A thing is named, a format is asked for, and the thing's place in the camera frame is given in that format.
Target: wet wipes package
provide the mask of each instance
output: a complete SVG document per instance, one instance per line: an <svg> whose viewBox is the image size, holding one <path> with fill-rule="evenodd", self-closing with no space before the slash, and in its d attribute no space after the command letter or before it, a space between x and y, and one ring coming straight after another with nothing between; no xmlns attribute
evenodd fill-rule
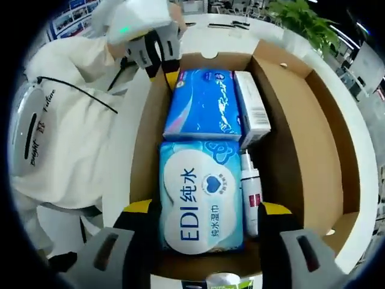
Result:
<svg viewBox="0 0 385 289"><path fill-rule="evenodd" d="M163 249L195 255L242 246L238 151L235 141L162 144L159 230Z"/></svg>
<svg viewBox="0 0 385 289"><path fill-rule="evenodd" d="M178 140L241 138L233 72L218 69L181 71L163 136Z"/></svg>

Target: potted plant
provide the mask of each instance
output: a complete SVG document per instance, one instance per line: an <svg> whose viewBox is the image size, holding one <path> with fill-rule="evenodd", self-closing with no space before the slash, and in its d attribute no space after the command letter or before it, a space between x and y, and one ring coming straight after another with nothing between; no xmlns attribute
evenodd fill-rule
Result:
<svg viewBox="0 0 385 289"><path fill-rule="evenodd" d="M337 34L329 27L335 22L318 17L306 0L277 0L269 4L269 14L286 28L283 42L285 48L294 54L302 57L313 46L325 55L330 50L330 44L338 47Z"/></svg>

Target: blue heart logo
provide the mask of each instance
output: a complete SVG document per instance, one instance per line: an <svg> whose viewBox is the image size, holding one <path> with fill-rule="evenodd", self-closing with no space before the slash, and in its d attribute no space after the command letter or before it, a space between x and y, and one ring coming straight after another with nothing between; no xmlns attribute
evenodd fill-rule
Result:
<svg viewBox="0 0 385 289"><path fill-rule="evenodd" d="M220 181L214 176L209 176L206 179L206 182L207 182L207 191L209 193L215 193L221 186Z"/></svg>

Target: open cardboard box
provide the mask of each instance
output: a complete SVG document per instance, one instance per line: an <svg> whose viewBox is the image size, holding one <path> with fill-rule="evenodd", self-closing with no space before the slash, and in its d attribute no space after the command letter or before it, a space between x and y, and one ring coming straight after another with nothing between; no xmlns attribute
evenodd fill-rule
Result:
<svg viewBox="0 0 385 289"><path fill-rule="evenodd" d="M347 125L315 71L276 45L260 41L253 55L219 53L213 59L186 54L181 69L209 67L252 73L272 131L250 153L260 170L264 200L289 208L336 252L343 247L359 210L359 173ZM171 95L163 73L154 80L143 110L131 174L131 202L158 194L159 145ZM326 235L334 229L333 235ZM205 256L163 252L154 275L202 281L218 272L240 277L261 273L258 243L243 252Z"/></svg>

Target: white countertop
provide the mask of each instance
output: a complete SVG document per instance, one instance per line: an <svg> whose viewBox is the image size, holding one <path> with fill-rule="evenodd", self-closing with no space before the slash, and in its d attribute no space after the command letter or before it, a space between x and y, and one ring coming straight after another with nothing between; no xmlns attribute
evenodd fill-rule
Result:
<svg viewBox="0 0 385 289"><path fill-rule="evenodd" d="M244 22L245 18L241 16L201 14L186 16L185 20L197 24L183 35L182 52L201 52L207 58L215 57L219 51L252 54L259 39L278 43L283 35L281 28L256 19L248 19L251 24L249 31L207 27L208 23L229 24L232 20ZM337 265L345 273L349 273L370 242L376 218L378 179L374 149L365 121L338 76L315 51L310 51L303 61L317 71L334 96L348 125L356 150L360 175L360 212L350 236L336 257ZM123 208L129 204L131 162L150 81L145 71L139 70L131 83L111 133L105 181L106 194L103 196L105 226L113 226ZM180 289L179 281L158 276L152 276L152 284L152 288ZM262 275L254 278L254 288L262 288Z"/></svg>

